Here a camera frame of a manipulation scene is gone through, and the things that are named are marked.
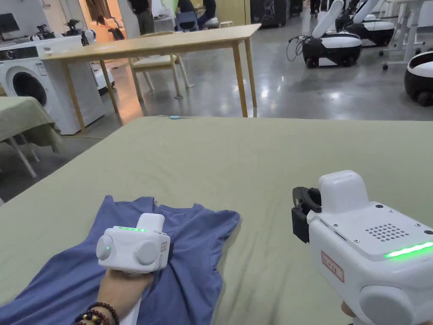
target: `washing machine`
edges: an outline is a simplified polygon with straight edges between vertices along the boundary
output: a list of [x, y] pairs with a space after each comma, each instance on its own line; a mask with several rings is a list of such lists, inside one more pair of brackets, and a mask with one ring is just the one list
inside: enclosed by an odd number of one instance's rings
[[[61, 134], [80, 130], [66, 78], [59, 62], [41, 61], [44, 53], [81, 48], [81, 36], [45, 39], [0, 48], [0, 84], [8, 96], [31, 96], [54, 120]], [[85, 125], [104, 115], [89, 63], [69, 64]]]

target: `hand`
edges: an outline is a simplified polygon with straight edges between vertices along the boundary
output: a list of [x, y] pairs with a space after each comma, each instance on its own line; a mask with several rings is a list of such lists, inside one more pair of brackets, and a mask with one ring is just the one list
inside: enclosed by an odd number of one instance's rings
[[101, 281], [97, 301], [109, 304], [117, 312], [119, 319], [122, 319], [135, 306], [144, 289], [151, 285], [152, 281], [151, 273], [128, 275], [108, 269]]
[[[341, 304], [341, 310], [343, 311], [343, 313], [345, 313], [346, 315], [348, 315], [348, 316], [350, 316], [352, 318], [356, 317], [356, 315], [354, 314], [354, 312], [349, 308], [349, 306], [346, 305], [345, 302], [343, 302]], [[425, 322], [425, 323], [422, 323], [420, 325], [433, 325], [433, 322]]]

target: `green led light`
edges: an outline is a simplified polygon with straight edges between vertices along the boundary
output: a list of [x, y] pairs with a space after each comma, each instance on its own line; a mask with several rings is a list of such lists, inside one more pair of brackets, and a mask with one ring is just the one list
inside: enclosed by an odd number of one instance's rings
[[418, 250], [422, 250], [424, 248], [428, 248], [428, 247], [432, 247], [432, 246], [433, 246], [433, 241], [429, 241], [429, 242], [421, 244], [421, 245], [415, 245], [415, 246], [412, 246], [412, 247], [403, 248], [402, 250], [397, 250], [395, 252], [391, 252], [389, 254], [386, 254], [385, 258], [390, 258], [390, 257], [396, 257], [396, 256], [404, 255], [404, 254], [409, 254], [409, 253], [416, 252]]
[[141, 231], [141, 232], [146, 231], [146, 229], [126, 228], [126, 227], [119, 227], [119, 229], [123, 229], [123, 230], [134, 230], [134, 231]]

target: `polished concrete floor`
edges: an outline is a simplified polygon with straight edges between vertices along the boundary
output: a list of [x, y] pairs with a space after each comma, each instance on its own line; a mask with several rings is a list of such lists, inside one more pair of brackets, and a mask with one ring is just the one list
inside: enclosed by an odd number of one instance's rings
[[[405, 94], [404, 66], [382, 71], [378, 49], [364, 49], [351, 68], [305, 67], [302, 56], [288, 62], [288, 40], [309, 34], [317, 24], [306, 15], [291, 19], [282, 28], [259, 30], [252, 38], [257, 110], [252, 108], [245, 49], [241, 48], [243, 78], [249, 116], [308, 119], [433, 120], [433, 108], [420, 107]], [[428, 40], [428, 35], [421, 35]], [[230, 49], [188, 53], [182, 56], [189, 81], [195, 87], [181, 89], [175, 99], [171, 71], [151, 72], [156, 91], [140, 76], [144, 103], [137, 100], [129, 67], [112, 70], [116, 81], [119, 115], [113, 112], [108, 94], [103, 95], [105, 117], [88, 127], [85, 136], [104, 138], [122, 125], [142, 116], [182, 115], [240, 117], [240, 101], [233, 52]], [[46, 177], [100, 141], [95, 138], [63, 138], [65, 151], [54, 154], [36, 148], [41, 162], [31, 160], [38, 178], [31, 179], [16, 153], [0, 144], [0, 198], [7, 201]]]

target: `washing machine door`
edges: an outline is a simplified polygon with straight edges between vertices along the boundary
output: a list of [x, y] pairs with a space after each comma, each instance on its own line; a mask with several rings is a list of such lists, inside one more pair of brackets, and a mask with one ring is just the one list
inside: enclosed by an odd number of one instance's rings
[[17, 96], [31, 96], [45, 106], [47, 93], [39, 80], [26, 71], [19, 71], [12, 77], [12, 86]]
[[48, 112], [50, 82], [42, 63], [26, 59], [7, 62], [3, 67], [4, 88], [8, 96], [31, 96]]

